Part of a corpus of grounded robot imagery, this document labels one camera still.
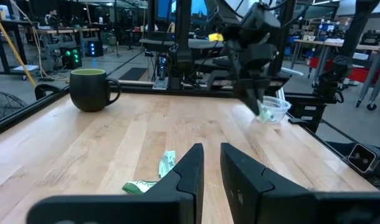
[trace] monitor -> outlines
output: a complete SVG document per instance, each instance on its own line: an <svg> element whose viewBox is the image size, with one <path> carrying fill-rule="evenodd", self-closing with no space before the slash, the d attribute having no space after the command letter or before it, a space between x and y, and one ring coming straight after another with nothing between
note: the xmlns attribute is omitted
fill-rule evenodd
<svg viewBox="0 0 380 224"><path fill-rule="evenodd" d="M176 0L158 0L157 4L157 18L166 19L169 12L169 21L176 20ZM204 0L192 0L191 2L191 22L203 23L207 21L207 6Z"/></svg>

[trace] black fan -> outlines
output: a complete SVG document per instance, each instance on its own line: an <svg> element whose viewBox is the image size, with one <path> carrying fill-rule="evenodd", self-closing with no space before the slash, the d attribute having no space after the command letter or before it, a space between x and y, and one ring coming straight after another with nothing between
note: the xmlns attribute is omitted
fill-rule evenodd
<svg viewBox="0 0 380 224"><path fill-rule="evenodd" d="M27 104L18 97L0 92L0 118L8 116L25 106Z"/></svg>

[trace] dark green mug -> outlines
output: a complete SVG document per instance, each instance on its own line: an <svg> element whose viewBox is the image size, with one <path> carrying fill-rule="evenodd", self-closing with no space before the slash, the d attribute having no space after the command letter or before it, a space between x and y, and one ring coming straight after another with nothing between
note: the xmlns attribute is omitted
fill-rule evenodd
<svg viewBox="0 0 380 224"><path fill-rule="evenodd" d="M74 105L85 112L96 112L116 102L121 95L118 91L114 100L110 100L110 82L115 83L118 89L121 85L118 80L107 78L104 70L77 69L71 72L70 96Z"/></svg>

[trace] yellow broom handle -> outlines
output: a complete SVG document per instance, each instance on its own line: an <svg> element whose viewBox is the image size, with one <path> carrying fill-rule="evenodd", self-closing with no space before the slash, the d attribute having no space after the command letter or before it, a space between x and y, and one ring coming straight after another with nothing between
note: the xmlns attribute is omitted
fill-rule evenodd
<svg viewBox="0 0 380 224"><path fill-rule="evenodd" d="M18 62L20 63L20 65L23 67L25 74L29 78L29 81L31 81L32 85L35 88L36 84L35 84L34 79L32 78L31 74L28 72L26 65L24 65L24 62L22 62L22 60L20 58L20 55L17 53L16 48L14 47L13 43L11 42L11 40L10 40L8 34L6 33L6 31L4 30L4 28L3 28L2 24L1 24L1 21L0 21L0 30L2 31L3 35L6 37L6 40L9 43L11 50L13 51L13 53L16 56L16 58L17 58Z"/></svg>

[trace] desk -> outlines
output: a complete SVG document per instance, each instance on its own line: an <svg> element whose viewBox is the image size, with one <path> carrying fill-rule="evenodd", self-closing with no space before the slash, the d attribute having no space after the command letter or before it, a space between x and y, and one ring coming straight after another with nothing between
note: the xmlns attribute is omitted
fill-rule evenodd
<svg viewBox="0 0 380 224"><path fill-rule="evenodd" d="M291 61L291 66L290 68L294 67L295 59L297 55L299 54L300 50L300 44L313 44L313 45L322 45L323 50L320 53L319 57L319 63L316 68L314 80L313 80L313 86L317 84L318 77L320 74L322 74L325 71L325 66L326 66L326 61L328 60L328 56L331 52L332 47L342 47L343 44L341 43L334 43L334 42L322 42L322 41L310 41L310 40L295 40L296 42L296 47L295 47L295 52ZM369 73L367 75L366 81L362 87L359 100L356 102L356 107L359 107L360 103L363 101L364 97L366 96L369 87L371 86L371 83L373 81L373 78L379 68L380 65L380 46L370 46L370 45L358 45L356 47L358 50L371 50L371 51L376 51L376 56L374 58L374 61L371 64L371 67L369 69ZM378 95L378 92L380 90L380 82L375 85L373 94L370 97L370 105L373 106L374 101Z"/></svg>
<svg viewBox="0 0 380 224"><path fill-rule="evenodd" d="M102 39L99 28L74 28L74 30L79 33L79 44L83 57L85 56L88 41L100 41ZM84 32L89 32L90 37L84 37ZM97 36L93 36L92 32L97 32Z"/></svg>
<svg viewBox="0 0 380 224"><path fill-rule="evenodd" d="M36 32L38 34L57 34L57 30L54 29L37 29ZM77 32L73 29L59 29L59 34L73 34L74 32Z"/></svg>
<svg viewBox="0 0 380 224"><path fill-rule="evenodd" d="M161 40L141 39L139 43L144 43L145 47L150 51L165 52L168 53L170 46L173 45L173 41L165 41L162 46ZM215 46L216 42L210 42L209 40L189 39L190 49L197 50L209 50ZM217 43L215 48L222 48L224 45L222 42Z"/></svg>
<svg viewBox="0 0 380 224"><path fill-rule="evenodd" d="M24 223L31 205L51 195L122 194L127 181L158 180L164 151L175 150L178 161L197 142L204 145L204 223L232 223L222 142L304 187L377 191L287 119L260 124L236 99L125 93L84 113L64 96L0 134L0 223Z"/></svg>
<svg viewBox="0 0 380 224"><path fill-rule="evenodd" d="M0 20L3 28L8 31L12 31L13 34L13 40L15 43L15 48L17 49L20 58L22 62L26 65L27 64L27 58L26 58L26 53L24 51L24 46L21 41L21 36L19 32L19 27L20 26L30 26L29 22L27 21L11 21L11 20ZM1 30L0 30L0 59L2 62L3 66L3 72L0 72L0 74L5 74L5 75L23 75L22 72L11 72L9 62L7 61L6 58L6 53L4 51L2 39L1 39Z"/></svg>

